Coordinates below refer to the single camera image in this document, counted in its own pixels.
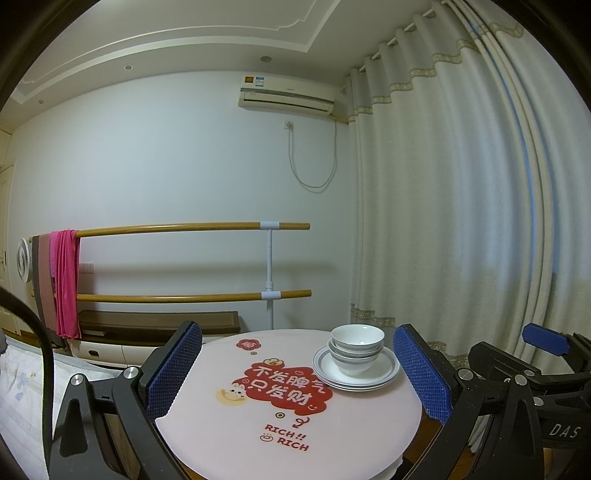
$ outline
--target white fan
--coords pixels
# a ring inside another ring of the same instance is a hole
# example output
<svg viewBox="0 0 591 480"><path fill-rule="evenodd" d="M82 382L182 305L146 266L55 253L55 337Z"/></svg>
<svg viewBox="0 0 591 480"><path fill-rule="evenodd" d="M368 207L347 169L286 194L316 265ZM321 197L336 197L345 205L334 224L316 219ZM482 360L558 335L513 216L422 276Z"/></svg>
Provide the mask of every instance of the white fan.
<svg viewBox="0 0 591 480"><path fill-rule="evenodd" d="M33 274L33 253L31 244L26 238L21 238L17 249L17 268L18 275L24 283L31 281Z"/></svg>

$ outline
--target ceiling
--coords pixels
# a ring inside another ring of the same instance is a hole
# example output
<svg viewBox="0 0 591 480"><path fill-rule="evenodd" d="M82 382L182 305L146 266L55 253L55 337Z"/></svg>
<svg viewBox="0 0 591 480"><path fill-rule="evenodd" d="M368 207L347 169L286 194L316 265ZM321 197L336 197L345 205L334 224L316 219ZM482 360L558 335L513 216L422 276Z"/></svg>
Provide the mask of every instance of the ceiling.
<svg viewBox="0 0 591 480"><path fill-rule="evenodd" d="M15 128L81 93L172 72L255 71L341 86L351 68L430 4L101 0L35 61L0 112L0 124Z"/></svg>

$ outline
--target bed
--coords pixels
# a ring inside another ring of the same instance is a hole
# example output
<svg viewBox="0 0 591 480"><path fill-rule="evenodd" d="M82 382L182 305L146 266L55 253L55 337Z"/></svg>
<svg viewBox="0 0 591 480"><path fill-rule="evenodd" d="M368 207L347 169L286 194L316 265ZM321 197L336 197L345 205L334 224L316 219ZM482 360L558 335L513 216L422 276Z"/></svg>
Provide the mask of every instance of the bed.
<svg viewBox="0 0 591 480"><path fill-rule="evenodd" d="M41 386L43 367L41 350L7 338L6 352L0 355L0 434L12 455L30 480L47 480L41 442ZM53 424L70 377L82 373L89 380L104 380L119 375L71 356L54 354L55 387Z"/></svg>

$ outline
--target cartoon rabbit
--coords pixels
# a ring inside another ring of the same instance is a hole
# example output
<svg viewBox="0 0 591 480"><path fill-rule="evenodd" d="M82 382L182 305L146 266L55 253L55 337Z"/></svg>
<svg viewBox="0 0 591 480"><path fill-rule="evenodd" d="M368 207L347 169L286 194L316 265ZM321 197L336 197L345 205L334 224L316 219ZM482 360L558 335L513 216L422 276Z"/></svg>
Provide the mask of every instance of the cartoon rabbit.
<svg viewBox="0 0 591 480"><path fill-rule="evenodd" d="M216 393L216 398L218 402L231 407L242 405L247 400L244 385L237 383L233 383L232 388L228 390L224 388L218 390Z"/></svg>

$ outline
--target ballet barre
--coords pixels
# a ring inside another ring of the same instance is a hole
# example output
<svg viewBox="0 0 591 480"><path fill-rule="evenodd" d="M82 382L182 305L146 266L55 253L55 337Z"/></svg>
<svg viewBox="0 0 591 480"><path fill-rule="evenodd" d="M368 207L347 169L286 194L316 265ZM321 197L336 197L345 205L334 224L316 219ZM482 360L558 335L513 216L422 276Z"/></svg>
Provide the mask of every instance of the ballet barre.
<svg viewBox="0 0 591 480"><path fill-rule="evenodd" d="M208 223L170 223L165 225L134 225L110 228L78 230L76 238L91 236L130 235L133 233L165 232L213 232L231 230L310 230L309 223L293 222L208 222Z"/></svg>
<svg viewBox="0 0 591 480"><path fill-rule="evenodd" d="M217 303L224 301L256 301L302 299L311 297L311 290L260 291L254 293L210 293L201 295L95 295L79 293L77 301L100 303Z"/></svg>
<svg viewBox="0 0 591 480"><path fill-rule="evenodd" d="M273 282L273 230L310 230L309 223L294 222L207 222L207 223L170 223L165 225L135 225L111 228L94 228L78 230L77 238L93 236L130 235L135 233L164 233L164 232L207 232L207 231L241 231L259 230L267 232L267 281L265 291L254 293L219 293L199 295L98 295L77 294L77 301L91 301L101 303L214 303L225 301L257 301L267 302L267 326L274 328L274 300L299 299L311 297L311 290L274 290Z"/></svg>

